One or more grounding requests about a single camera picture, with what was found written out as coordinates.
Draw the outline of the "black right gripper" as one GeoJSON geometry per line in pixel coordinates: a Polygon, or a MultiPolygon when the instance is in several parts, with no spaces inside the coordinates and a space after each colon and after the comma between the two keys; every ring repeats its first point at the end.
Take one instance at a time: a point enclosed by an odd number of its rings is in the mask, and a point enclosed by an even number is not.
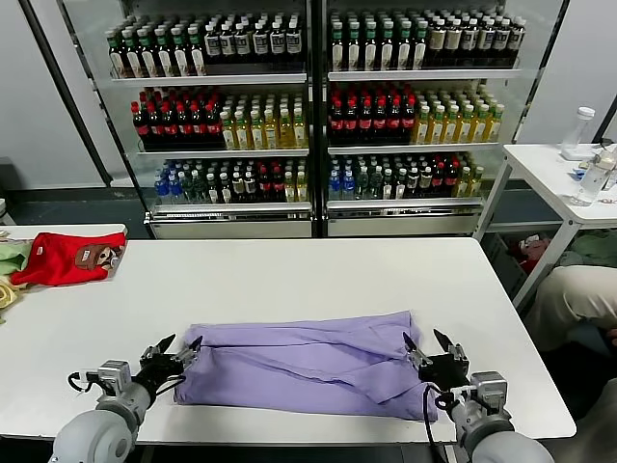
{"type": "Polygon", "coordinates": [[[446,354],[427,357],[404,332],[402,334],[407,356],[418,378],[425,383],[432,383],[438,389],[453,389],[469,385],[469,359],[460,343],[454,343],[448,335],[434,329],[435,338],[446,354]]]}

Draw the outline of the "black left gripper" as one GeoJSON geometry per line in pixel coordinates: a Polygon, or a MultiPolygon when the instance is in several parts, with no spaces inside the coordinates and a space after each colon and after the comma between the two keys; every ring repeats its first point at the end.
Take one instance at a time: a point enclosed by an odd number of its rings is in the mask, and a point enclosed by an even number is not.
{"type": "Polygon", "coordinates": [[[171,334],[146,348],[141,356],[137,382],[144,387],[160,387],[169,377],[181,375],[184,365],[191,365],[201,350],[202,336],[195,338],[176,354],[165,354],[175,339],[171,334]]]}

